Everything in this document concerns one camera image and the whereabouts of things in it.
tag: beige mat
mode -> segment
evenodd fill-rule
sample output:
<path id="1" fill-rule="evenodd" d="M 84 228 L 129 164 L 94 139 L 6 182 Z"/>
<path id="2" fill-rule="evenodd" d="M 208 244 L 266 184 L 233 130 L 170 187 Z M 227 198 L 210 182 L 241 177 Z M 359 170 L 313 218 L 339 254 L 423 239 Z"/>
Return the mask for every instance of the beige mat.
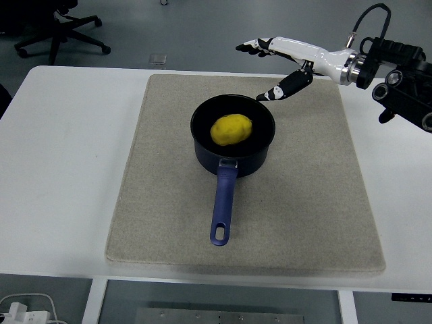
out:
<path id="1" fill-rule="evenodd" d="M 210 243 L 217 177 L 194 155 L 190 118 L 210 97 L 255 98 L 278 81 L 150 78 L 107 241 L 108 260 L 261 275 L 384 270 L 340 94 L 328 80 L 265 103 L 276 123 L 267 160 L 236 183 L 228 244 Z"/>

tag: pot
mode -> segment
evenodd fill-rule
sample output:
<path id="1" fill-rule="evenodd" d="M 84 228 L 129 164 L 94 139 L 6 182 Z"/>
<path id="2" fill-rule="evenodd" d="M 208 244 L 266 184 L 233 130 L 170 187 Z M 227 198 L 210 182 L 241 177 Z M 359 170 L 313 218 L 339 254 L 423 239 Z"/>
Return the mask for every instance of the pot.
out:
<path id="1" fill-rule="evenodd" d="M 210 135 L 211 126 L 220 117 L 235 113 L 252 121 L 251 135 L 238 144 L 215 144 Z M 207 171 L 217 175 L 210 241 L 223 246 L 230 238 L 236 178 L 252 174 L 264 163 L 275 135 L 275 120 L 266 106 L 255 99 L 222 94 L 199 105 L 192 115 L 190 129 L 196 158 Z"/>

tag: white cable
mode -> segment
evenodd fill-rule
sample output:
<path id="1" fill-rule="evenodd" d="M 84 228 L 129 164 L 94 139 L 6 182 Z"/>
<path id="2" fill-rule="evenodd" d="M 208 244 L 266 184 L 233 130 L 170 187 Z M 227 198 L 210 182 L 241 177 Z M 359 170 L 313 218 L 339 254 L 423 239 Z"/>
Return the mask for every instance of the white cable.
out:
<path id="1" fill-rule="evenodd" d="M 48 323 L 61 323 L 61 324 L 67 324 L 65 321 L 59 321 L 57 318 L 57 313 L 55 312 L 55 307 L 54 307 L 54 302 L 53 299 L 50 297 L 50 295 L 47 294 L 41 294 L 38 292 L 29 292 L 27 294 L 12 294 L 12 295 L 7 295 L 6 297 L 3 297 L 0 300 L 0 304 L 7 298 L 11 298 L 11 297 L 19 297 L 19 296 L 43 296 L 43 297 L 47 297 L 49 299 L 49 301 L 51 302 L 51 307 L 53 308 L 53 315 L 54 315 L 54 320 L 52 321 L 48 321 Z"/>

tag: white table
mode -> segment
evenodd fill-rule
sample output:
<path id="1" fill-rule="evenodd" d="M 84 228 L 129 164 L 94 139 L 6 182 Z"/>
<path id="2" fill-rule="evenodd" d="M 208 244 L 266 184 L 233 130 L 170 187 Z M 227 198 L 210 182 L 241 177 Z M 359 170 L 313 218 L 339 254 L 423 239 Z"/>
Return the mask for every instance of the white table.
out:
<path id="1" fill-rule="evenodd" d="M 340 86 L 387 269 L 372 278 L 199 275 L 109 265 L 105 243 L 152 74 L 213 72 L 40 66 L 0 120 L 0 273 L 432 293 L 432 134 L 401 117 L 382 126 L 368 90 Z M 88 307 L 84 322 L 96 316 Z"/>

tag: saucepan handle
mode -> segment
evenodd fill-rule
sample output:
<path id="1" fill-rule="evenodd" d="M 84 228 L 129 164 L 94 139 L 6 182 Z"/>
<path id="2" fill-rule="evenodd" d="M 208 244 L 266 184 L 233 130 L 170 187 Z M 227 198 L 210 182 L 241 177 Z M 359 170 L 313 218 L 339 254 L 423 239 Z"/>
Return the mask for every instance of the saucepan handle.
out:
<path id="1" fill-rule="evenodd" d="M 217 188 L 213 219 L 211 221 L 210 241 L 217 246 L 228 243 L 230 238 L 230 225 L 232 214 L 232 203 L 234 199 L 234 187 L 238 174 L 237 163 L 234 161 L 220 162 L 217 169 Z"/>

